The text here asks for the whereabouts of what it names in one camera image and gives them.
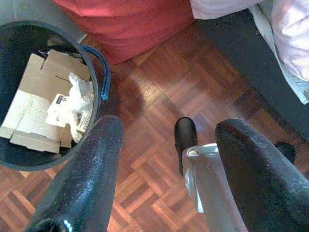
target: blue handle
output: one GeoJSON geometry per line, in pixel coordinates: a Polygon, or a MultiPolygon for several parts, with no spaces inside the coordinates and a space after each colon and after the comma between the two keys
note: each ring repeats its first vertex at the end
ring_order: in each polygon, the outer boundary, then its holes
{"type": "Polygon", "coordinates": [[[107,100],[108,99],[108,91],[110,90],[110,85],[111,85],[111,70],[108,67],[106,59],[98,50],[94,49],[93,47],[82,44],[82,48],[86,52],[89,52],[92,55],[95,55],[101,61],[102,65],[104,67],[104,80],[103,80],[103,85],[102,85],[101,98],[103,100],[107,100]]]}

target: black shoe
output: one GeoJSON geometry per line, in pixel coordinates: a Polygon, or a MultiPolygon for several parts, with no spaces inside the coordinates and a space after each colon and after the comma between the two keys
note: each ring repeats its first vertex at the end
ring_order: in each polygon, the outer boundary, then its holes
{"type": "Polygon", "coordinates": [[[197,130],[192,119],[182,117],[175,124],[175,146],[178,153],[179,172],[183,176],[182,153],[188,147],[197,145],[197,130]]]}
{"type": "Polygon", "coordinates": [[[276,143],[275,147],[292,163],[295,162],[296,152],[292,144],[276,143]]]}

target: parquet floor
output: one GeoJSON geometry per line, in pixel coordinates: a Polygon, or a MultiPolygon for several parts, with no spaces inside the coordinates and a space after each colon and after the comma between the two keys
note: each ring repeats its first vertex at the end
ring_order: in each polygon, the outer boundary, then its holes
{"type": "MultiPolygon", "coordinates": [[[[97,46],[91,39],[88,44],[97,46]]],[[[182,116],[213,143],[226,118],[241,118],[271,141],[296,147],[296,166],[309,177],[308,144],[204,38],[198,24],[138,57],[112,66],[125,124],[108,231],[208,231],[178,174],[173,129],[182,116]]],[[[0,231],[22,231],[62,165],[40,172],[0,167],[0,231]]]]}

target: black trash can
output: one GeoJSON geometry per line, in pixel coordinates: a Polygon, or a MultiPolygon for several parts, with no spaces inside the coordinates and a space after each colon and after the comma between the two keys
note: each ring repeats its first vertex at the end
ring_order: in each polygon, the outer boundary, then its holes
{"type": "Polygon", "coordinates": [[[19,21],[0,26],[0,125],[18,89],[31,53],[38,51],[72,52],[81,55],[88,66],[94,88],[94,106],[85,135],[71,149],[60,148],[59,154],[40,152],[10,143],[0,138],[0,164],[20,171],[37,171],[56,166],[69,159],[79,149],[89,128],[96,122],[101,97],[108,97],[110,71],[104,57],[95,49],[78,44],[72,37],[58,28],[35,21],[19,21]],[[104,81],[100,97],[98,78],[87,52],[96,55],[104,67],[104,81]]]}

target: red pouf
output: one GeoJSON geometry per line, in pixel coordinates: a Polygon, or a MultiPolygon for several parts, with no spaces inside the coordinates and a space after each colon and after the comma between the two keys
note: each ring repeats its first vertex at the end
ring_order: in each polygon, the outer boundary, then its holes
{"type": "Polygon", "coordinates": [[[194,21],[190,0],[53,0],[102,45],[112,64],[146,51],[194,21]]]}

